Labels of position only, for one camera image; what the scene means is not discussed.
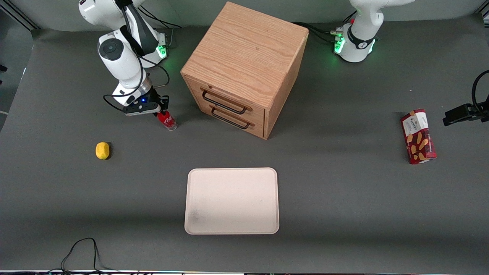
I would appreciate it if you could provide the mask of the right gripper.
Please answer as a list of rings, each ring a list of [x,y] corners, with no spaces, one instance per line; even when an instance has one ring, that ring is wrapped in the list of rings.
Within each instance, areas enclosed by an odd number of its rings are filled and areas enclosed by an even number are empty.
[[[113,98],[122,105],[122,110],[152,110],[154,116],[166,112],[169,106],[169,96],[157,95],[152,85],[141,85],[137,90],[118,85]]]

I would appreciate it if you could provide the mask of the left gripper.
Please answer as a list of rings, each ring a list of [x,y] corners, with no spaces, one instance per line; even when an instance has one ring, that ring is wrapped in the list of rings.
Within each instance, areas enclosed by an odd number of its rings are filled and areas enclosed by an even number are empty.
[[[489,103],[480,102],[477,103],[476,109],[478,112],[479,120],[484,123],[489,121]],[[453,108],[445,112],[445,117],[442,122],[445,126],[449,126],[458,122],[469,120],[470,117],[476,117],[476,111],[474,111],[472,104],[463,104],[460,107]]]

